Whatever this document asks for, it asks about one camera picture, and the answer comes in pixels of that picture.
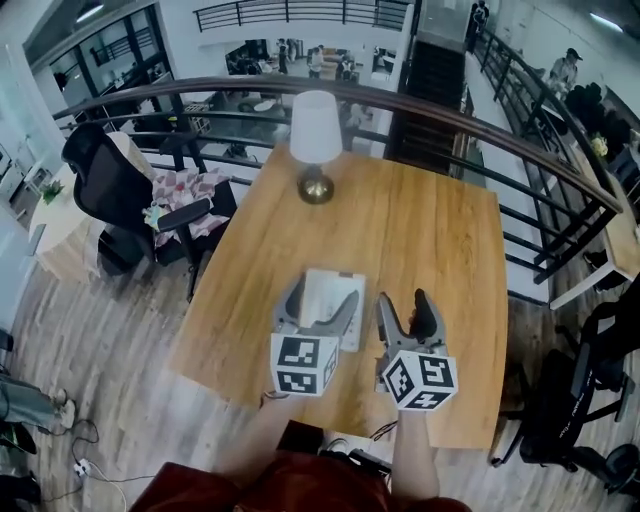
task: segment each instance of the round table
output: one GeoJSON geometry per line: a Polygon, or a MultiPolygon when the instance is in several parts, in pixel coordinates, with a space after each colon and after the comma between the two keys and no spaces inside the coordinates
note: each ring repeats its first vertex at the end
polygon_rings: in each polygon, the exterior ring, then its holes
{"type": "MultiPolygon", "coordinates": [[[[148,178],[153,176],[151,164],[126,133],[114,132],[109,137],[136,169],[148,178]]],[[[46,225],[36,257],[60,280],[88,283],[91,274],[99,275],[98,240],[106,224],[77,207],[73,199],[76,175],[67,164],[53,179],[64,189],[50,204],[40,199],[29,227],[29,236],[33,236],[40,224],[46,225]]]]}

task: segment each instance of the gray wood floor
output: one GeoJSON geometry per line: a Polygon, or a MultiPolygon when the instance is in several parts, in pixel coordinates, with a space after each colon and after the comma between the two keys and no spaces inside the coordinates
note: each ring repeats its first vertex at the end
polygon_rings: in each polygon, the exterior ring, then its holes
{"type": "MultiPolygon", "coordinates": [[[[179,262],[148,272],[140,280],[121,278],[91,285],[59,283],[37,269],[23,299],[16,323],[17,342],[12,373],[44,392],[69,390],[79,405],[79,416],[91,418],[100,431],[94,445],[78,442],[76,453],[98,464],[112,479],[153,475],[165,461],[211,468],[222,446],[253,413],[229,405],[209,390],[172,374],[166,363],[172,342],[185,314],[186,265],[179,262]]],[[[558,290],[575,283],[584,265],[555,280],[558,290]]],[[[589,292],[561,309],[521,301],[509,303],[511,361],[523,362],[529,379],[539,371],[544,355],[562,347],[553,333],[562,322],[577,332],[593,307],[603,300],[589,292]]],[[[640,355],[627,358],[632,376],[640,382],[640,355]]],[[[505,386],[503,402],[516,393],[505,386]]],[[[608,403],[612,395],[599,393],[593,407],[608,403]]],[[[603,454],[638,438],[640,392],[632,397],[630,412],[620,424],[613,419],[587,425],[579,444],[603,454]]],[[[496,436],[502,453],[516,424],[502,425],[496,436]]],[[[88,428],[77,434],[90,437],[88,428]]],[[[77,489],[72,472],[70,435],[34,433],[39,448],[29,464],[39,478],[45,498],[77,489]]],[[[361,446],[377,455],[389,455],[391,442],[361,446]]],[[[616,511],[625,510],[625,497],[608,497],[602,485],[584,471],[570,475],[559,467],[525,465],[515,455],[508,466],[493,469],[487,452],[438,450],[436,463],[442,493],[466,502],[474,511],[616,511]]],[[[131,504],[148,480],[122,484],[131,504]]],[[[122,498],[108,483],[89,480],[84,489],[49,503],[46,510],[120,511],[122,498]]]]}

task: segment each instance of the ceiling light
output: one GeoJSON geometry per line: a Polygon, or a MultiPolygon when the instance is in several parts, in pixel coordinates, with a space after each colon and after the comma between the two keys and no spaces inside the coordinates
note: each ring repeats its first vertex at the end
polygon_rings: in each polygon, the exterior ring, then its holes
{"type": "Polygon", "coordinates": [[[612,28],[613,30],[617,30],[618,32],[624,32],[624,30],[622,30],[622,27],[620,27],[620,25],[616,25],[613,21],[605,20],[604,18],[601,18],[597,14],[593,14],[593,13],[590,13],[590,14],[594,20],[602,23],[603,25],[606,25],[607,27],[612,28]]]}
{"type": "Polygon", "coordinates": [[[87,2],[78,13],[78,19],[76,20],[76,23],[80,23],[81,21],[90,18],[95,13],[100,11],[103,7],[104,5],[102,5],[100,2],[87,2]]]}

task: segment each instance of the table lamp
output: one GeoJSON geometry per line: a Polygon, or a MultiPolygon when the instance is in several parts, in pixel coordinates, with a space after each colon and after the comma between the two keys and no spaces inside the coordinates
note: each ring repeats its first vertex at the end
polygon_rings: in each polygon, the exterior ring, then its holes
{"type": "Polygon", "coordinates": [[[326,203],[333,197],[333,181],[321,165],[342,153],[338,106],[333,94],[307,91],[293,100],[291,155],[307,164],[298,178],[298,193],[310,204],[326,203]]]}

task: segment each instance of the lamp base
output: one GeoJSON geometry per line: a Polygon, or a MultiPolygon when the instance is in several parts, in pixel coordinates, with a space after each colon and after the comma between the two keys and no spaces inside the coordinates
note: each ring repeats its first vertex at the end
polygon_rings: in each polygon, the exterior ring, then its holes
{"type": "Polygon", "coordinates": [[[309,204],[327,203],[333,197],[333,181],[319,165],[309,165],[298,178],[298,194],[309,204]]]}

